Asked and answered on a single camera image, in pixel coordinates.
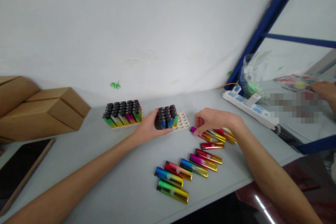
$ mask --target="orange wire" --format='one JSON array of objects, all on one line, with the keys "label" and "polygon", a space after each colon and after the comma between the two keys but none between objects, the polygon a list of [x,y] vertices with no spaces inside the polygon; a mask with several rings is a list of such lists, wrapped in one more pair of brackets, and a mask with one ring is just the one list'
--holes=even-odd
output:
[{"label": "orange wire", "polygon": [[238,83],[228,83],[228,84],[225,84],[225,85],[223,85],[223,86],[221,86],[221,87],[219,87],[219,88],[217,88],[217,89],[223,88],[223,87],[225,87],[225,86],[227,86],[227,85],[231,85],[231,84],[236,84],[236,85],[240,86]]}]

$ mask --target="green paint stain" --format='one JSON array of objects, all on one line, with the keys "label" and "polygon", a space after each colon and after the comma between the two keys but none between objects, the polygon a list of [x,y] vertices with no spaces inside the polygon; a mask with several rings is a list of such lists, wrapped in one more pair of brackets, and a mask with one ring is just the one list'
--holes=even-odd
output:
[{"label": "green paint stain", "polygon": [[111,82],[110,86],[117,90],[121,88],[119,81],[117,83]]}]

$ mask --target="phone screen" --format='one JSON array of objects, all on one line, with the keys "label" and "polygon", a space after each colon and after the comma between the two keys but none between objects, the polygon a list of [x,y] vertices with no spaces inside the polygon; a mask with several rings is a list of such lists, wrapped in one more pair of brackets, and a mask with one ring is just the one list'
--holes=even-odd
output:
[{"label": "phone screen", "polygon": [[22,145],[0,170],[0,211],[51,139]]}]

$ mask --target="smartphone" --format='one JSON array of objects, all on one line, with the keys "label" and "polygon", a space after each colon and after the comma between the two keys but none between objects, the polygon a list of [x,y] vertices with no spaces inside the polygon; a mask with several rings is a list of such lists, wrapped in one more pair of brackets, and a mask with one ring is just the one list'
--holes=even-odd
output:
[{"label": "smartphone", "polygon": [[54,142],[46,139],[26,143],[0,169],[0,216],[13,204]]}]

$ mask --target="white wall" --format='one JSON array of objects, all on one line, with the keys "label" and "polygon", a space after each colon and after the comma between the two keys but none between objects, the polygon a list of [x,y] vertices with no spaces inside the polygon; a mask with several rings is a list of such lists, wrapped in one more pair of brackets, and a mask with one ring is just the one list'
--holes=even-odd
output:
[{"label": "white wall", "polygon": [[72,86],[92,107],[213,89],[269,1],[0,0],[0,74]]},{"label": "white wall", "polygon": [[[336,41],[336,0],[289,0],[270,33]],[[265,80],[303,74],[332,48],[265,39],[258,53],[272,51]]]}]

